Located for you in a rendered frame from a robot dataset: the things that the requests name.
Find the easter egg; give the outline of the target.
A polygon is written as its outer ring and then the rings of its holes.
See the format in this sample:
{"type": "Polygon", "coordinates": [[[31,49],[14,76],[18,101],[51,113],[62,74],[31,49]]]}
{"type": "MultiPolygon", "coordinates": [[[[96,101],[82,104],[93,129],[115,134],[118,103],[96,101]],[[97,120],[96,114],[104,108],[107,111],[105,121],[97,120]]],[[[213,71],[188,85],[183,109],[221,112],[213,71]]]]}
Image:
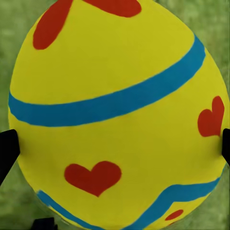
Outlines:
{"type": "Polygon", "coordinates": [[[159,230],[227,161],[230,101],[205,46],[153,0],[58,0],[13,69],[8,118],[40,200],[86,230],[159,230]]]}

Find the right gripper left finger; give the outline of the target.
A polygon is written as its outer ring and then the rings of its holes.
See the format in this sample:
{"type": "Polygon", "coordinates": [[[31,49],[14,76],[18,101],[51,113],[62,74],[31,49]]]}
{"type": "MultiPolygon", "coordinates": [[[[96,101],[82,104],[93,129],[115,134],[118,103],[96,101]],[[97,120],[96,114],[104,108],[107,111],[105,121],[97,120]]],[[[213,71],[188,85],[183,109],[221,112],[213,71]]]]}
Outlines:
{"type": "Polygon", "coordinates": [[[20,154],[17,132],[10,129],[0,133],[0,185],[20,154]]]}

